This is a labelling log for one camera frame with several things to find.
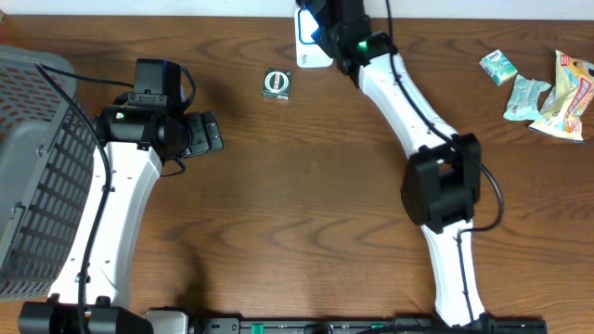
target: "gray plastic basket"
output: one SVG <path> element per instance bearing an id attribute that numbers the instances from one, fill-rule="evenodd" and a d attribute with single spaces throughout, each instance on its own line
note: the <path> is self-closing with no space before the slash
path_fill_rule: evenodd
<path id="1" fill-rule="evenodd" d="M 76 236 L 93 172 L 89 131 L 35 63 L 73 72 L 56 55 L 0 45 L 0 301 L 46 296 Z M 49 74 L 80 106 L 76 80 Z"/>

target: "wire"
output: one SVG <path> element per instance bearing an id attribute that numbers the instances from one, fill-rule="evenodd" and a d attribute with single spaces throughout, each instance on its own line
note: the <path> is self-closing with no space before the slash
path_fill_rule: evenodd
<path id="1" fill-rule="evenodd" d="M 130 92 L 121 93 L 113 100 L 113 102 L 111 102 L 111 104 L 117 105 L 117 106 L 123 106 L 126 102 L 128 102 L 129 95 L 130 95 Z"/>
<path id="2" fill-rule="evenodd" d="M 382 334 L 382 333 L 393 333 L 393 334 L 479 334 L 484 333 L 482 330 L 472 328 L 437 328 L 437 327 L 420 327 L 420 326 L 397 326 L 389 328 L 372 328 L 362 330 L 356 334 Z"/>
<path id="3" fill-rule="evenodd" d="M 134 85 L 131 84 L 131 83 L 125 83 L 125 82 L 119 82 L 119 81 L 113 81 L 113 80 L 105 80 L 105 79 L 98 79 L 98 78 L 91 78 L 91 77 L 86 77 L 86 76 L 79 75 L 79 74 L 74 74 L 74 73 L 70 73 L 70 72 L 66 72 L 66 71 L 54 69 L 54 68 L 49 67 L 49 66 L 44 65 L 44 64 L 40 64 L 40 65 L 46 71 L 53 71 L 54 73 L 62 74 L 64 76 L 71 77 L 71 78 L 78 79 L 78 80 L 84 80 L 84 81 L 88 81 L 88 82 L 96 83 L 96 84 L 116 84 L 116 85 L 122 85 L 122 86 L 125 86 L 125 87 L 134 88 Z"/>
<path id="4" fill-rule="evenodd" d="M 86 287 L 86 280 L 88 279 L 88 263 L 91 257 L 91 250 L 93 249 L 93 244 L 95 242 L 95 237 L 97 236 L 97 231 L 99 229 L 99 223 L 101 222 L 101 217 L 103 216 L 103 212 L 105 210 L 105 206 L 108 201 L 108 196 L 110 195 L 111 191 L 111 168 L 110 168 L 110 161 L 108 160 L 108 156 L 105 153 L 105 150 L 101 146 L 101 142 L 99 141 L 99 137 L 93 128 L 93 125 L 88 120 L 86 115 L 83 111 L 72 101 L 71 97 L 62 90 L 62 88 L 47 74 L 44 70 L 44 66 L 40 64 L 35 64 L 35 68 L 39 71 L 39 73 L 44 77 L 44 79 L 58 92 L 58 94 L 66 101 L 69 107 L 73 110 L 73 112 L 77 113 L 80 119 L 83 121 L 84 126 L 89 130 L 95 145 L 97 145 L 97 150 L 99 151 L 99 155 L 101 156 L 101 160 L 103 161 L 103 166 L 105 167 L 105 184 L 103 186 L 103 194 L 101 195 L 101 200 L 99 202 L 99 206 L 97 208 L 97 214 L 95 215 L 95 221 L 91 226 L 91 232 L 89 233 L 89 239 L 86 241 L 86 246 L 84 248 L 84 255 L 83 261 L 81 264 L 81 273 L 79 275 L 79 282 L 78 282 L 78 304 L 77 304 L 77 315 L 78 315 L 78 323 L 81 333 L 83 334 L 90 334 L 90 330 L 88 325 L 86 324 L 86 320 L 84 317 L 84 298 L 85 298 L 85 287 Z"/>
<path id="5" fill-rule="evenodd" d="M 182 105 L 182 112 L 186 111 L 186 109 L 194 103 L 194 98 L 196 97 L 196 83 L 194 83 L 194 79 L 192 75 L 189 73 L 189 70 L 186 68 L 182 68 L 182 73 L 186 75 L 189 84 L 192 86 L 192 94 L 184 101 Z"/>
<path id="6" fill-rule="evenodd" d="M 394 40 L 394 27 L 392 24 L 392 10 L 390 9 L 390 1 L 389 0 L 386 0 L 386 7 L 388 9 L 388 30 L 389 30 L 389 34 L 390 34 L 390 41 L 393 41 Z M 485 227 L 474 227 L 474 228 L 462 229 L 462 230 L 458 231 L 458 234 L 456 236 L 456 242 L 458 244 L 458 257 L 459 257 L 459 261 L 460 261 L 460 271 L 462 274 L 462 285 L 464 287 L 463 292 L 464 292 L 464 296 L 466 298 L 466 304 L 468 306 L 468 312 L 471 317 L 471 322 L 473 322 L 474 316 L 472 314 L 471 301 L 470 301 L 470 296 L 469 296 L 469 292 L 468 292 L 468 282 L 466 279 L 466 271 L 464 269 L 464 258 L 462 255 L 462 237 L 461 236 L 464 233 L 490 231 L 501 224 L 501 221 L 503 219 L 503 213 L 505 211 L 505 202 L 503 199 L 503 194 L 501 192 L 501 187 L 499 186 L 497 180 L 491 174 L 491 172 L 486 168 L 486 166 L 484 166 L 484 164 L 482 164 L 478 159 L 476 159 L 476 157 L 473 154 L 471 154 L 470 152 L 468 152 L 465 148 L 463 148 L 458 143 L 453 141 L 450 137 L 448 137 L 447 135 L 444 135 L 439 130 L 437 130 L 437 128 L 435 128 L 435 125 L 431 121 L 429 121 L 427 119 L 427 117 L 420 111 L 419 107 L 413 101 L 413 99 L 410 97 L 406 88 L 400 81 L 400 75 L 398 75 L 396 73 L 396 69 L 394 66 L 394 49 L 393 48 L 390 49 L 390 66 L 392 68 L 392 73 L 394 74 L 394 79 L 395 79 L 396 83 L 398 84 L 398 86 L 400 87 L 400 90 L 402 91 L 403 95 L 407 99 L 410 106 L 412 106 L 412 109 L 415 110 L 417 115 L 419 115 L 421 120 L 427 125 L 429 130 L 434 132 L 435 135 L 437 135 L 442 140 L 444 140 L 450 147 L 452 147 L 453 149 L 458 151 L 460 154 L 464 155 L 464 157 L 469 158 L 471 160 L 471 162 L 476 164 L 478 166 L 479 170 L 484 173 L 484 176 L 486 176 L 487 180 L 491 184 L 491 187 L 495 191 L 495 195 L 497 197 L 497 217 L 495 218 L 495 220 L 493 221 L 492 224 L 487 225 Z"/>
<path id="7" fill-rule="evenodd" d="M 181 168 L 181 170 L 180 171 L 177 171 L 175 173 L 161 175 L 161 177 L 176 176 L 176 175 L 179 175 L 179 174 L 184 173 L 186 171 L 186 164 L 181 160 L 181 158 L 175 157 L 174 158 L 174 161 L 177 162 L 177 165 L 179 166 L 179 168 Z"/>

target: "wooden table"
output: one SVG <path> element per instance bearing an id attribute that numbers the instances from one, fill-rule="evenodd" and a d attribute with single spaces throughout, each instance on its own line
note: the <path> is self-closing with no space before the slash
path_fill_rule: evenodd
<path id="1" fill-rule="evenodd" d="M 385 29 L 385 20 L 374 20 Z M 501 116 L 481 57 L 502 49 L 527 78 L 554 82 L 554 50 L 594 59 L 586 22 L 399 19 L 413 80 L 459 132 L 474 132 L 503 187 L 505 222 L 474 237 L 480 294 L 495 315 L 542 315 L 550 333 L 594 328 L 594 110 L 585 145 Z M 225 149 L 155 186 L 132 268 L 134 312 L 176 305 L 207 315 L 392 317 L 430 312 L 427 243 L 400 200 L 406 159 L 375 106 L 335 68 L 295 64 L 289 19 L 12 17 L 3 44 L 60 54 L 77 72 L 132 81 L 137 58 L 168 58 L 214 109 Z M 266 67 L 293 71 L 291 99 L 265 99 Z M 93 113 L 119 87 L 81 83 Z M 172 164 L 165 172 L 174 170 Z M 496 203 L 486 180 L 477 225 Z M 20 304 L 0 304 L 0 332 Z"/>

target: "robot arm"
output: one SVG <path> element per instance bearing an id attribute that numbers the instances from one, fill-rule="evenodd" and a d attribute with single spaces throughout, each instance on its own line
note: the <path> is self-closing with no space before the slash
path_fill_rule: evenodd
<path id="1" fill-rule="evenodd" d="M 127 308 L 130 299 L 130 268 L 142 215 L 150 191 L 161 174 L 162 162 L 153 148 L 139 150 L 135 143 L 111 142 L 105 149 L 110 159 L 112 191 L 101 219 L 88 266 L 86 302 L 109 298 L 113 306 Z M 94 178 L 84 206 L 76 239 L 68 261 L 49 291 L 66 304 L 78 302 L 78 281 L 82 254 L 105 184 L 103 164 L 96 149 Z"/>
<path id="2" fill-rule="evenodd" d="M 462 235 L 461 243 L 468 299 L 456 238 L 460 230 L 472 228 L 473 205 L 480 192 L 480 171 L 468 158 L 453 152 L 411 103 L 437 131 L 474 153 L 479 160 L 478 142 L 473 135 L 458 136 L 435 113 L 410 79 L 392 40 L 385 33 L 371 32 L 362 1 L 311 0 L 305 2 L 305 8 L 318 23 L 313 39 L 378 106 L 407 154 L 409 163 L 402 199 L 408 215 L 421 225 L 429 244 L 437 290 L 435 309 L 450 327 L 469 325 L 479 319 L 484 307 L 472 266 L 471 235 Z M 390 58 L 400 84 L 394 80 Z M 442 164 L 451 166 L 448 172 L 440 172 Z"/>
<path id="3" fill-rule="evenodd" d="M 402 90 L 394 82 L 390 60 L 391 55 L 384 54 L 370 60 L 366 66 L 359 69 L 358 82 L 366 96 L 378 106 L 394 133 L 400 140 L 407 157 L 418 154 L 421 148 L 437 148 L 445 142 L 429 131 L 427 125 L 412 109 L 403 96 Z M 410 79 L 403 59 L 394 55 L 394 66 L 401 82 L 409 92 L 411 98 L 419 106 L 425 117 L 434 122 L 435 127 L 443 134 L 455 135 L 456 131 L 447 125 L 433 111 L 427 100 Z M 435 309 L 442 320 L 449 326 L 464 326 L 478 320 L 484 313 L 484 307 L 478 295 L 472 266 L 471 235 L 462 235 L 462 254 L 464 256 L 464 271 L 467 276 L 469 299 L 473 319 L 470 319 L 469 305 L 464 296 L 460 263 L 458 260 L 458 245 L 456 237 L 461 229 L 472 228 L 472 219 L 464 219 L 445 226 L 442 233 L 435 233 L 427 225 L 422 231 L 429 244 L 437 298 Z"/>

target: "green connector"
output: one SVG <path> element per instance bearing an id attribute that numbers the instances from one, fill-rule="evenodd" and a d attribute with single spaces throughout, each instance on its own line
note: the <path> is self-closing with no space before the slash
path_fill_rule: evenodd
<path id="1" fill-rule="evenodd" d="M 252 334 L 264 334 L 264 325 L 252 325 Z"/>
<path id="2" fill-rule="evenodd" d="M 371 329 L 375 329 L 375 328 L 383 328 L 382 324 L 375 324 L 375 325 L 371 325 Z"/>

